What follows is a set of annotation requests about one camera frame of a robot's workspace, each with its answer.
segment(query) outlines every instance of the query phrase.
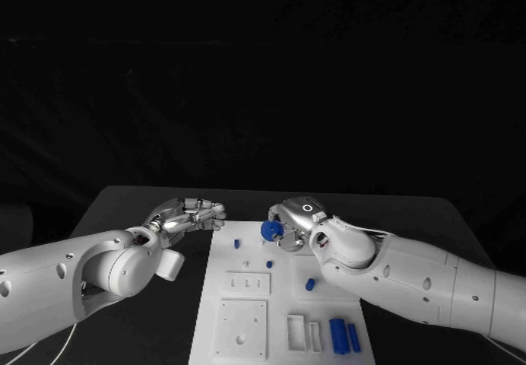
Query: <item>table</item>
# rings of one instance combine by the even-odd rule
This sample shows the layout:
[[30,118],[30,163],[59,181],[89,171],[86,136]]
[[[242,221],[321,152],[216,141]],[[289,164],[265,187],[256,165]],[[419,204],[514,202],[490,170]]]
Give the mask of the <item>table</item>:
[[[442,198],[109,186],[101,191],[72,237],[141,225],[150,211],[175,197],[223,203],[227,220],[263,221],[268,208],[298,195],[311,195],[353,225],[431,243],[494,268],[454,205]],[[186,257],[175,281],[164,281],[155,275],[135,297],[101,309],[79,323],[56,365],[187,363],[210,240],[212,231],[186,234],[174,246]],[[410,322],[364,300],[361,307],[377,365],[520,363],[480,334]],[[67,328],[41,340],[17,365],[49,363],[69,333]],[[11,357],[3,358],[10,360],[17,353],[13,351]]]

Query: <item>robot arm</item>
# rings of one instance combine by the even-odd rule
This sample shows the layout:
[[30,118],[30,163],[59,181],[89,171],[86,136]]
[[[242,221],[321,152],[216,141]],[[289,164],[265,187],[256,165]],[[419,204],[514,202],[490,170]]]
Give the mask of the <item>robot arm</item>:
[[141,227],[112,230],[0,255],[0,354],[18,350],[132,297],[184,261],[170,250],[193,230],[220,230],[222,204],[173,199]]
[[347,224],[310,197],[273,205],[275,219],[291,232],[268,238],[288,252],[310,246],[331,285],[410,321],[477,332],[526,351],[526,278]]

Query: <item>robotic hand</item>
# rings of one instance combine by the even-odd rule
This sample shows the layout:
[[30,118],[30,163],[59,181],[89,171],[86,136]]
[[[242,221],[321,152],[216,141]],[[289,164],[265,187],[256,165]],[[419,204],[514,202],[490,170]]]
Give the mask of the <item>robotic hand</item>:
[[[282,236],[286,228],[291,232]],[[444,249],[330,217],[311,197],[271,207],[262,236],[288,252],[307,244],[322,277],[403,318],[464,329],[526,351],[526,278]]]
[[184,261],[171,247],[184,232],[220,230],[224,207],[173,199],[141,227],[112,230],[0,255],[0,354],[34,344],[132,297]]

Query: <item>hole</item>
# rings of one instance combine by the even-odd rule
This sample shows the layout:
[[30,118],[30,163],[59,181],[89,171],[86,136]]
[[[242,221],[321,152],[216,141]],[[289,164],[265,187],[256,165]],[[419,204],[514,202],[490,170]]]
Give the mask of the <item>hole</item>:
[[66,277],[66,266],[63,264],[57,264],[57,277],[60,279]]
[[429,288],[431,288],[431,278],[426,278],[426,279],[423,280],[423,289],[425,289],[425,290],[429,290]]
[[390,266],[387,265],[387,266],[383,268],[383,276],[387,278],[387,277],[389,277],[389,274],[390,274]]
[[11,292],[11,282],[10,281],[4,281],[0,284],[0,294],[5,298],[10,292]]

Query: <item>dark background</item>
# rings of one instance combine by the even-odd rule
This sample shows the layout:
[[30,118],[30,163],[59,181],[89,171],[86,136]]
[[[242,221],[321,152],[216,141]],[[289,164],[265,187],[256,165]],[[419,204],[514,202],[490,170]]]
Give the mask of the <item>dark background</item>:
[[5,11],[0,202],[33,244],[109,185],[432,196],[526,275],[520,4]]

